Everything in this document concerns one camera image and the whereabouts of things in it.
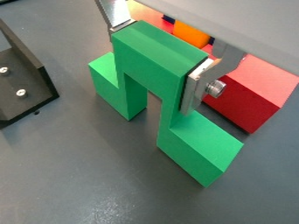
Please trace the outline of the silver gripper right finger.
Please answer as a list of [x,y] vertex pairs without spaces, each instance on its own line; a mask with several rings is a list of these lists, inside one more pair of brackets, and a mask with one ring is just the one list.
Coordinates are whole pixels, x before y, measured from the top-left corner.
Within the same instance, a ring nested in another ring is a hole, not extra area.
[[220,81],[220,77],[237,68],[245,52],[216,39],[212,55],[216,59],[207,58],[187,76],[180,106],[180,112],[185,116],[199,107],[205,95],[213,98],[221,95],[227,84]]

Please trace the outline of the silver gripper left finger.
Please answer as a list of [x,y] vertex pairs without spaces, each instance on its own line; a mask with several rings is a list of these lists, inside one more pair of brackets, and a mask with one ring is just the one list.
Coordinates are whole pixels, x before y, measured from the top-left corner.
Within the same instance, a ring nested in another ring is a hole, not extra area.
[[127,0],[95,0],[95,3],[107,23],[108,36],[136,22],[129,14]]

